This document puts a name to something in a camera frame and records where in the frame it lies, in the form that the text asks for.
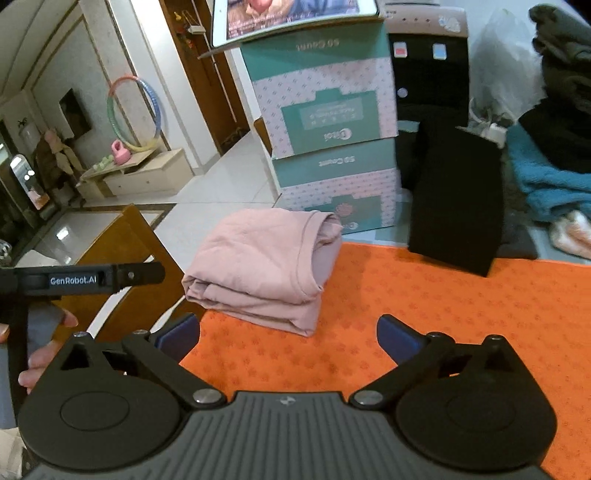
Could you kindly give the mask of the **person's left hand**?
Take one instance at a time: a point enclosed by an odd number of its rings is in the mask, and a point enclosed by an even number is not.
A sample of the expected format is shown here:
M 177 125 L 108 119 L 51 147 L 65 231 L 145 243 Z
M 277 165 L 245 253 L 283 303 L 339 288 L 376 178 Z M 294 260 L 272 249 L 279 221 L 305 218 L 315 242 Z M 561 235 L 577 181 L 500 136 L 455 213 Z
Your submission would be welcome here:
M 71 312 L 60 309 L 59 313 L 61 314 L 61 326 L 73 328 L 78 325 L 77 318 Z M 19 385 L 26 388 L 28 394 L 31 393 L 32 389 L 35 387 L 40 377 L 63 345 L 63 341 L 51 340 L 45 346 L 40 347 L 30 355 L 28 369 L 21 372 L 18 378 Z

